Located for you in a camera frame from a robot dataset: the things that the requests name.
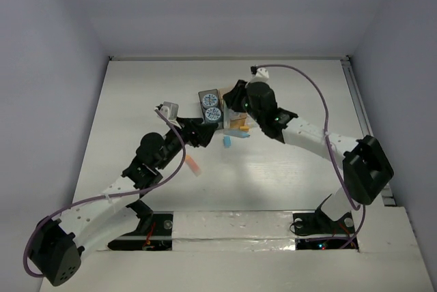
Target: blue object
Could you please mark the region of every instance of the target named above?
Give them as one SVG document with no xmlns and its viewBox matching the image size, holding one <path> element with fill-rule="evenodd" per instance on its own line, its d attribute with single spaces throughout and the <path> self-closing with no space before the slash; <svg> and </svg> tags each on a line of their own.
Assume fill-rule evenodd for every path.
<svg viewBox="0 0 437 292">
<path fill-rule="evenodd" d="M 228 147 L 230 147 L 231 146 L 231 137 L 230 136 L 223 137 L 223 144 L 225 145 L 226 149 Z"/>
<path fill-rule="evenodd" d="M 250 136 L 249 133 L 243 132 L 242 130 L 224 130 L 223 134 L 239 138 L 246 138 Z"/>
</svg>

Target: white table surface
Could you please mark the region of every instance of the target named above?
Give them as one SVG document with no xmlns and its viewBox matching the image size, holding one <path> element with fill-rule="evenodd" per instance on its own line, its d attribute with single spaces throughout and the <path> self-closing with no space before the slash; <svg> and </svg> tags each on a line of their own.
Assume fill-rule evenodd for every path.
<svg viewBox="0 0 437 292">
<path fill-rule="evenodd" d="M 258 61 L 256 64 L 271 61 Z M 340 61 L 281 61 L 309 74 L 330 109 L 330 130 L 361 137 Z M 135 155 L 141 137 L 168 128 L 153 113 L 163 101 L 180 105 L 179 116 L 198 117 L 198 91 L 250 79 L 254 61 L 112 61 L 100 95 L 75 200 L 98 194 Z M 270 69 L 279 106 L 323 124 L 322 103 L 296 73 Z M 155 211 L 315 209 L 339 186 L 329 162 L 266 138 L 217 134 L 208 148 L 188 148 L 203 174 L 184 166 L 173 181 L 144 198 Z M 176 167 L 175 159 L 164 177 Z M 360 219 L 354 214 L 355 222 Z M 403 208 L 368 207 L 353 250 L 279 252 L 96 252 L 74 278 L 41 291 L 432 291 Z"/>
<path fill-rule="evenodd" d="M 288 61 L 322 89 L 330 130 L 362 137 L 339 61 Z M 168 127 L 153 112 L 163 101 L 179 104 L 180 117 L 200 117 L 199 91 L 234 86 L 251 78 L 253 61 L 114 61 L 109 63 L 74 199 L 98 194 L 130 164 L 148 132 Z M 271 68 L 269 84 L 279 106 L 322 127 L 324 110 L 315 89 L 297 73 Z M 218 133 L 205 148 L 188 147 L 203 174 L 184 166 L 166 186 L 144 198 L 156 211 L 315 209 L 339 182 L 329 162 L 251 130 L 223 147 Z M 179 156 L 165 169 L 166 177 Z"/>
</svg>

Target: purple cable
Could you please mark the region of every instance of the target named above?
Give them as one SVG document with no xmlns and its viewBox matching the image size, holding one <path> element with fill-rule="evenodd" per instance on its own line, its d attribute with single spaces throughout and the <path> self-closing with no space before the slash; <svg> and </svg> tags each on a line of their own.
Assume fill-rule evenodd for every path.
<svg viewBox="0 0 437 292">
<path fill-rule="evenodd" d="M 291 69 L 294 70 L 295 72 L 301 74 L 302 76 L 304 76 L 313 86 L 314 88 L 317 90 L 317 92 L 319 93 L 320 99 L 322 100 L 322 104 L 323 104 L 323 108 L 325 110 L 325 122 L 324 122 L 324 126 L 323 126 L 323 132 L 325 134 L 325 141 L 326 141 L 326 147 L 328 149 L 328 153 L 329 153 L 329 158 L 330 161 L 333 164 L 334 167 L 334 171 L 335 174 L 337 175 L 341 187 L 344 190 L 344 193 L 346 195 L 346 197 L 349 200 L 349 203 L 352 207 L 353 210 L 357 211 L 361 208 L 361 205 L 355 205 L 354 201 L 352 200 L 352 197 L 350 196 L 350 193 L 348 191 L 348 189 L 346 188 L 346 185 L 344 183 L 343 177 L 341 176 L 337 161 L 335 160 L 335 156 L 334 156 L 334 151 L 333 151 L 333 147 L 331 146 L 330 140 L 329 140 L 329 135 L 328 135 L 328 121 L 329 121 L 329 111 L 328 111 L 328 105 L 326 104 L 326 100 L 325 97 L 322 94 L 322 91 L 320 91 L 320 88 L 317 86 L 317 84 L 307 75 L 305 74 L 302 70 L 293 67 L 292 65 L 281 65 L 281 64 L 266 64 L 266 65 L 257 65 L 256 68 L 269 68 L 269 67 L 277 67 L 277 68 L 287 68 L 287 69 Z M 349 241 L 344 244 L 340 249 L 345 248 L 350 242 L 352 242 L 354 240 L 354 238 L 358 235 L 358 232 L 361 230 L 361 227 L 364 224 L 364 219 L 366 216 L 366 211 L 365 211 L 365 207 L 363 206 L 363 218 L 361 219 L 361 223 L 358 227 L 358 229 L 355 231 L 355 234 L 349 239 Z M 311 239 L 313 241 L 318 241 L 318 240 L 326 240 L 326 238 L 316 238 L 316 239 Z M 328 238 L 328 239 L 347 239 L 347 237 L 332 237 L 332 238 Z"/>
<path fill-rule="evenodd" d="M 167 119 L 165 118 L 158 110 L 155 110 L 155 112 L 158 114 L 158 116 L 165 121 L 165 123 L 167 124 L 167 126 L 170 127 L 171 130 L 174 131 L 176 137 L 178 138 L 179 142 L 182 145 L 182 159 L 179 163 L 179 166 L 176 168 L 176 170 L 174 172 L 172 172 L 172 174 L 170 174 L 170 176 L 168 176 L 166 179 L 164 179 L 162 182 L 160 182 L 159 184 L 156 184 L 155 186 L 152 186 L 150 188 L 144 188 L 142 190 L 134 190 L 134 191 L 130 191 L 130 192 L 123 192 L 123 193 L 113 193 L 113 194 L 109 194 L 108 196 L 110 198 L 120 198 L 122 196 L 128 196 L 128 195 L 134 195 L 134 194 L 145 194 L 148 193 L 152 190 L 154 190 L 155 188 L 158 188 L 162 185 L 164 185 L 165 183 L 167 183 L 170 179 L 172 179 L 173 177 L 176 176 L 176 174 L 179 172 L 179 170 L 182 168 L 182 166 L 184 165 L 184 161 L 185 161 L 185 156 L 186 156 L 186 150 L 185 150 L 185 143 L 184 140 L 182 139 L 182 137 L 180 136 L 178 130 L 175 129 L 175 127 L 173 126 L 173 124 Z M 31 269 L 29 268 L 29 264 L 27 262 L 27 258 L 29 256 L 30 253 L 30 246 L 32 245 L 33 239 L 35 238 L 36 234 L 38 233 L 38 231 L 53 217 L 55 217 L 56 215 L 61 214 L 62 212 L 76 207 L 78 205 L 82 205 L 84 203 L 88 203 L 88 202 L 93 202 L 93 201 L 97 201 L 97 200 L 103 200 L 105 199 L 106 196 L 105 195 L 98 195 L 98 196 L 92 196 L 91 198 L 88 199 L 83 199 L 77 202 L 72 203 L 71 205 L 68 205 L 66 207 L 63 207 L 57 211 L 55 211 L 54 213 L 52 213 L 51 215 L 45 217 L 35 228 L 35 230 L 33 231 L 33 233 L 30 235 L 29 241 L 27 241 L 26 247 L 25 247 L 25 251 L 23 253 L 23 267 L 25 268 L 25 271 L 33 277 L 37 277 L 37 278 L 42 278 L 44 277 L 43 274 L 37 274 L 34 273 L 33 271 L 31 271 Z"/>
</svg>

